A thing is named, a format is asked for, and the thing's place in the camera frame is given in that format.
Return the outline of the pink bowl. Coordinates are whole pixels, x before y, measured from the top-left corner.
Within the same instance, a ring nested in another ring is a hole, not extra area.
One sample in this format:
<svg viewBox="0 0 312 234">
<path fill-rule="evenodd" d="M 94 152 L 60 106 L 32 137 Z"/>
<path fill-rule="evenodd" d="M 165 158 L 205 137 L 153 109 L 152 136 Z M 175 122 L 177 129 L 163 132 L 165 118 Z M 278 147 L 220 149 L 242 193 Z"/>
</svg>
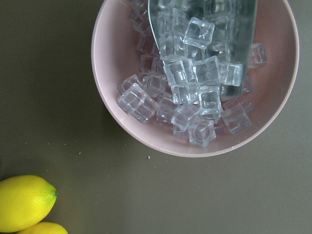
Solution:
<svg viewBox="0 0 312 234">
<path fill-rule="evenodd" d="M 146 146 L 183 157 L 224 154 L 261 134 L 287 102 L 299 64 L 297 26 L 286 0 L 260 0 L 254 41 L 265 44 L 268 61 L 250 72 L 253 91 L 247 98 L 255 105 L 249 113 L 252 126 L 234 135 L 222 133 L 208 147 L 201 148 L 190 144 L 184 136 L 174 136 L 168 124 L 154 120 L 140 123 L 117 104 L 117 86 L 139 71 L 139 54 L 135 50 L 138 33 L 129 20 L 131 12 L 125 0 L 104 1 L 93 31 L 92 68 L 98 92 L 110 114 L 128 134 Z"/>
</svg>

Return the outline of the clear ice cube top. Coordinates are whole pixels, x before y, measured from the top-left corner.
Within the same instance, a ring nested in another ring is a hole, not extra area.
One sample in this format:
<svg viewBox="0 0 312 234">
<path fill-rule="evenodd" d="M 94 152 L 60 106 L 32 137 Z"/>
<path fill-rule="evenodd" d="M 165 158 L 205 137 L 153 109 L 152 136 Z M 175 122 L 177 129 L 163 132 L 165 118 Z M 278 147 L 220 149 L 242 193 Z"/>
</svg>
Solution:
<svg viewBox="0 0 312 234">
<path fill-rule="evenodd" d="M 205 49 L 212 42 L 215 24 L 192 17 L 188 23 L 183 43 Z"/>
</svg>

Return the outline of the metal ice scoop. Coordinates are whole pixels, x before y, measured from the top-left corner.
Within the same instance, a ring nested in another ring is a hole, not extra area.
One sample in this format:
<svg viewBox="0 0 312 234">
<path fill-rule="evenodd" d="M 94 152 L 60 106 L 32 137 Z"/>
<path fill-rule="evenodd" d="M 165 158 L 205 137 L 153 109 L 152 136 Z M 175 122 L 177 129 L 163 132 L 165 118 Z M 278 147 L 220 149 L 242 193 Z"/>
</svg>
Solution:
<svg viewBox="0 0 312 234">
<path fill-rule="evenodd" d="M 166 34 L 161 32 L 158 15 L 166 10 L 177 9 L 186 21 L 217 20 L 217 35 L 208 45 L 213 55 L 243 65 L 243 77 L 239 86 L 222 84 L 221 99 L 228 100 L 243 93 L 246 81 L 250 49 L 254 39 L 257 1 L 255 0 L 150 0 L 148 14 L 157 47 Z"/>
</svg>

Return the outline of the yellow lemon near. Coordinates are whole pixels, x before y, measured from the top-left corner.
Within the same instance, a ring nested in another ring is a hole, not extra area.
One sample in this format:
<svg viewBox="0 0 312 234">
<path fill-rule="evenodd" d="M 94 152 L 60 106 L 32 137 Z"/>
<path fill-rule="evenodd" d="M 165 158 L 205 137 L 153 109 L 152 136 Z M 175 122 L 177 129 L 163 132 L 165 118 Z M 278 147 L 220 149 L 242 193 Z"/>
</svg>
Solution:
<svg viewBox="0 0 312 234">
<path fill-rule="evenodd" d="M 13 233 L 43 220 L 54 206 L 58 192 L 36 175 L 19 175 L 0 182 L 0 231 Z"/>
</svg>

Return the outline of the yellow lemon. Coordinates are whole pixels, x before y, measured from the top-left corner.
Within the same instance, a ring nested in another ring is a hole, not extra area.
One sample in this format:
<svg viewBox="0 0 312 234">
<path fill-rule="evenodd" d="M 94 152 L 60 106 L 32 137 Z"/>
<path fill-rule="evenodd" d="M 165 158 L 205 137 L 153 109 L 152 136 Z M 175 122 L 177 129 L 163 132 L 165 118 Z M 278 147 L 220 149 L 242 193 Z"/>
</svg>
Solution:
<svg viewBox="0 0 312 234">
<path fill-rule="evenodd" d="M 68 231 L 57 223 L 39 222 L 30 228 L 19 231 L 18 234 L 68 234 Z"/>
<path fill-rule="evenodd" d="M 13 233 L 43 220 L 54 206 L 58 192 L 36 175 L 19 175 L 0 182 L 0 231 Z"/>
</svg>

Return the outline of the yellow lemon far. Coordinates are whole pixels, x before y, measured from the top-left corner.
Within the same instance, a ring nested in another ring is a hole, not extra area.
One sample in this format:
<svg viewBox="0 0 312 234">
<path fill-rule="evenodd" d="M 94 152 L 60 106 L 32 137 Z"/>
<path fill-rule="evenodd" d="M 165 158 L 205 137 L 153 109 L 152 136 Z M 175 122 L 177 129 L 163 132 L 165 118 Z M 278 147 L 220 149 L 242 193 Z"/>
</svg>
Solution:
<svg viewBox="0 0 312 234">
<path fill-rule="evenodd" d="M 68 234 L 68 231 L 57 223 L 39 222 L 30 228 L 19 231 L 18 234 Z"/>
</svg>

